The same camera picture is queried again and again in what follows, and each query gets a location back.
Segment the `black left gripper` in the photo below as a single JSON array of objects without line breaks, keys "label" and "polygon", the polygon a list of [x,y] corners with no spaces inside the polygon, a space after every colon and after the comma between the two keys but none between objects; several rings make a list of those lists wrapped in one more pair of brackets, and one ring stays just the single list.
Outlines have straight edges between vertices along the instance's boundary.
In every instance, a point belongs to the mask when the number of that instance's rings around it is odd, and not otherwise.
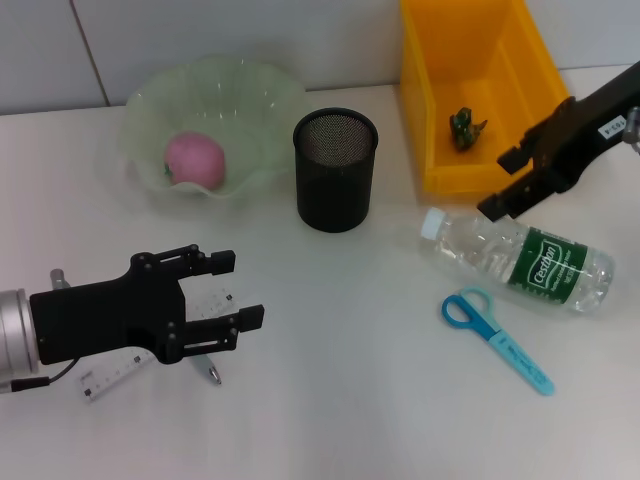
[{"label": "black left gripper", "polygon": [[186,321],[179,280],[235,269],[235,252],[206,255],[196,244],[131,258],[119,278],[33,294],[29,298],[40,360],[45,365],[125,347],[140,347],[165,365],[237,347],[239,335],[259,330],[264,306]]}]

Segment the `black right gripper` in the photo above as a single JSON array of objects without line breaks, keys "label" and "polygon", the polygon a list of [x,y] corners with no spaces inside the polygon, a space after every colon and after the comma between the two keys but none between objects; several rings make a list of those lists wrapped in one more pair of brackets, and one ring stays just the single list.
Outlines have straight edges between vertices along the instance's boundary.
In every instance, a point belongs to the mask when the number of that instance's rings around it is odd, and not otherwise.
[{"label": "black right gripper", "polygon": [[531,172],[477,204],[489,220],[515,219],[558,191],[567,191],[599,156],[624,142],[639,148],[639,65],[634,64],[581,100],[568,99],[541,134],[527,134],[497,163]]}]

